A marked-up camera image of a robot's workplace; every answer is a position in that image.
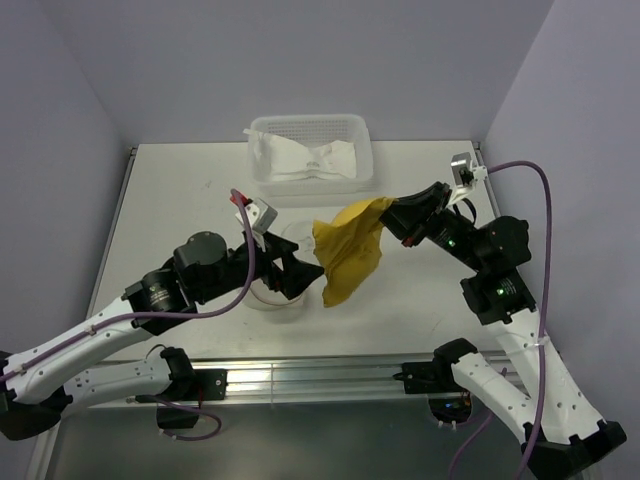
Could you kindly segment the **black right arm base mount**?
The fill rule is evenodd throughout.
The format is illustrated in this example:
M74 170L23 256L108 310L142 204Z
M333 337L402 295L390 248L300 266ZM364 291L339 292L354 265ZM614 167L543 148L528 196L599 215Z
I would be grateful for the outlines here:
M432 416L447 424L463 423L472 413L471 394L453 381L439 361L405 362L393 379L403 384L406 395L425 395Z

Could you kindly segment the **yellow bra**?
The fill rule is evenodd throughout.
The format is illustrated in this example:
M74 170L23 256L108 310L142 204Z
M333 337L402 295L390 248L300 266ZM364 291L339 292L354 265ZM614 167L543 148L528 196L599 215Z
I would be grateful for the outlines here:
M325 308L347 301L377 269L384 229L380 218L394 202L389 197L360 200L331 222L313 221L314 255L327 281L322 293Z

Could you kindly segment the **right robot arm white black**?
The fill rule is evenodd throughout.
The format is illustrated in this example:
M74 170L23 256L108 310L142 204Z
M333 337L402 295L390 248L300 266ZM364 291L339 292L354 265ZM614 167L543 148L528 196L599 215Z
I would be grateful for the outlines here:
M569 479L624 444L627 435L590 404L539 331L541 311L518 272L531 258L528 223L499 216L475 227L449 208L450 197L450 187L437 182L395 200L380 221L404 246L428 239L474 271L461 282L464 299L524 387L496 373L464 338L435 350L434 381L480 399L514 434L536 478Z

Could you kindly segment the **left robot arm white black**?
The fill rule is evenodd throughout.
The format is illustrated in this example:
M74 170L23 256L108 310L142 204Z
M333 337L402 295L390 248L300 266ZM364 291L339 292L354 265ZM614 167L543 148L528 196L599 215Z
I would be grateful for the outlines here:
M127 287L90 319L40 346L1 355L1 433L35 437L64 416L125 397L191 399L197 377L181 348L164 347L140 361L103 367L105 358L198 316L198 307L259 280L297 299L324 270L296 258L297 244L267 233L265 244L227 247L199 232L161 268Z

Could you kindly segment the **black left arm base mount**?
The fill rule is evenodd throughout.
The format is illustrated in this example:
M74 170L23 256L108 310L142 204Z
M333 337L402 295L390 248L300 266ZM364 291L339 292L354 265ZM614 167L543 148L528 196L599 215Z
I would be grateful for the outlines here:
M205 402L225 399L228 371L225 369L197 369L195 379L184 393L162 395L165 401L184 404L189 408L202 408ZM171 432L193 429L203 416L158 403L156 408L156 424L160 429Z

